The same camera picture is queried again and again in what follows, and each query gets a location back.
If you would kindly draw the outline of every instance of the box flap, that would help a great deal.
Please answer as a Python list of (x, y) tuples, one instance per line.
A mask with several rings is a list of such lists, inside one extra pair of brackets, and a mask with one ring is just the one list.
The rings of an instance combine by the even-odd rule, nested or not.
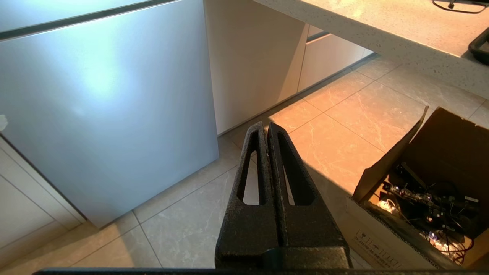
[(357, 202), (364, 200), (368, 193), (378, 184), (378, 182), (385, 176), (389, 168), (392, 167), (394, 162), (402, 155), (403, 151), (414, 137), (418, 129), (421, 127), (428, 107), (426, 106), (420, 120), (413, 126), (413, 128), (407, 132), (407, 134), (394, 145), (379, 161), (377, 161), (372, 167), (363, 171), (362, 177), (353, 193), (353, 199)]

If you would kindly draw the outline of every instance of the floor tile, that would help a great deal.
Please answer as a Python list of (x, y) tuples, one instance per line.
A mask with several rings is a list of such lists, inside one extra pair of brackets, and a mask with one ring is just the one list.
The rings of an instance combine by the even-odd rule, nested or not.
[(263, 123), (265, 134), (270, 122), (282, 126), (290, 133), (320, 113), (320, 110), (303, 100), (300, 96), (295, 96), (229, 131), (224, 136), (232, 140), (239, 148), (242, 148), (248, 128), (258, 121)]
[(139, 222), (143, 223), (160, 213), (239, 163), (241, 150), (233, 142), (225, 137), (219, 137), (218, 145), (219, 159), (134, 209)]
[(248, 128), (261, 121), (263, 123), (263, 127), (265, 130), (268, 129), (268, 124), (270, 123), (270, 119), (268, 116), (271, 114), (270, 111), (265, 112), (255, 118), (252, 118), (251, 120), (241, 124), (240, 126), (234, 128), (233, 130), (229, 131), (228, 133), (224, 134), (223, 136), (230, 139), (233, 141), (236, 146), (238, 146), (240, 149), (243, 148), (243, 142), (245, 141), (245, 136), (246, 132), (248, 131)]
[(471, 116), (484, 99), (434, 78), (414, 72), (405, 66), (398, 67), (378, 80), (430, 107), (430, 115), (438, 106), (463, 118)]
[(304, 100), (324, 112), (372, 83), (373, 79), (356, 71), (346, 71), (301, 94)]
[(273, 108), (268, 118), (282, 126), (287, 133), (318, 116), (321, 111), (300, 97), (294, 97)]
[(480, 108), (469, 118), (475, 124), (479, 124), (484, 128), (489, 129), (489, 101), (486, 100)]
[(423, 111), (423, 104), (373, 82), (326, 114), (387, 152), (418, 122)]
[(69, 267), (136, 226), (132, 212), (102, 230), (86, 222), (7, 265), (0, 274), (31, 274), (46, 267)]
[(381, 55), (375, 54), (372, 57), (367, 58), (365, 63), (361, 62), (357, 66), (353, 67), (353, 69), (363, 75), (377, 80), (397, 67), (399, 67), (398, 63), (393, 62)]
[(140, 226), (74, 264), (73, 267), (161, 267)]
[[(236, 167), (142, 224), (163, 267), (213, 268)], [(248, 181), (256, 181), (251, 162)]]
[(363, 170), (383, 155), (325, 114), (295, 130), (290, 137), (306, 165), (350, 194)]

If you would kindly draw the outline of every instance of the black cord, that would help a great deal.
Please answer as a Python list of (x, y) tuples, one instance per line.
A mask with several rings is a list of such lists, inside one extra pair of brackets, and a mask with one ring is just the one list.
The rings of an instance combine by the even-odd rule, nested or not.
[(470, 14), (478, 14), (478, 13), (481, 13), (483, 12), (486, 8), (487, 8), (487, 5), (484, 5), (484, 4), (479, 4), (479, 3), (474, 3), (474, 2), (471, 2), (471, 4), (473, 5), (476, 5), (476, 6), (481, 6), (481, 7), (484, 7), (482, 10), (480, 11), (465, 11), (465, 10), (454, 10), (453, 9), (453, 6), (454, 6), (454, 2), (455, 1), (451, 1), (450, 4), (448, 5), (449, 8), (445, 8), (441, 5), (438, 5), (435, 0), (431, 0), (431, 2), (433, 3), (433, 5), (439, 7), (440, 9), (442, 10), (447, 10), (447, 11), (454, 11), (454, 12), (461, 12), (461, 13), (470, 13)]

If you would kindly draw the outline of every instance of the speckled quartz countertop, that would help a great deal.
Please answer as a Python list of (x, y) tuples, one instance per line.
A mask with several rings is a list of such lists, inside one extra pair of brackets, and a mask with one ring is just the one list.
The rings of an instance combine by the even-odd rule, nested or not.
[(489, 27), (480, 14), (444, 11), (431, 0), (254, 0), (489, 98), (489, 66), (467, 46)]

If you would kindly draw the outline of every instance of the cabinet door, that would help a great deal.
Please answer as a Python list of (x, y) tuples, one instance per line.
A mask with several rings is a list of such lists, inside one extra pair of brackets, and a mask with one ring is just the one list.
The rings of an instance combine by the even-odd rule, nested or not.
[(96, 226), (218, 157), (201, 0), (0, 42), (3, 135)]
[(309, 25), (252, 0), (205, 5), (220, 134), (297, 93)]
[(362, 58), (364, 48), (328, 34), (306, 44), (299, 91), (350, 66)]

